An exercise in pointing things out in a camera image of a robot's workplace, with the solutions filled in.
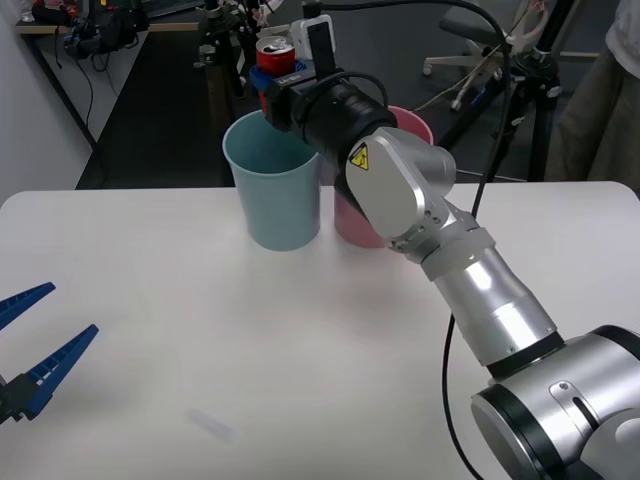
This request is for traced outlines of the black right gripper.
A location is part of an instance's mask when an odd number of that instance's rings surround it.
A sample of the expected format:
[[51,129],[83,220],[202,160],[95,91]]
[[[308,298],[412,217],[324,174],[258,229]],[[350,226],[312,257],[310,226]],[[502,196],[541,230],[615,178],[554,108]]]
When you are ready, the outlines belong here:
[[304,62],[296,60],[295,72],[275,79],[257,65],[249,70],[251,85],[259,94],[264,94],[265,118],[279,131],[291,130],[293,103],[302,95],[302,89],[310,87],[316,80],[315,71],[304,71],[306,69]]

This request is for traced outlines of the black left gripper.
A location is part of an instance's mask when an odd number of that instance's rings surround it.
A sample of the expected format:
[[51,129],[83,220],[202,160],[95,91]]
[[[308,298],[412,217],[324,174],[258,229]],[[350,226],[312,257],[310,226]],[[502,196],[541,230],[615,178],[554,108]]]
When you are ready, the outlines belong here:
[[[47,282],[0,301],[3,330],[56,289]],[[10,382],[0,377],[0,423],[9,418],[33,420],[52,399],[55,390],[88,348],[99,328],[92,324],[60,349]]]

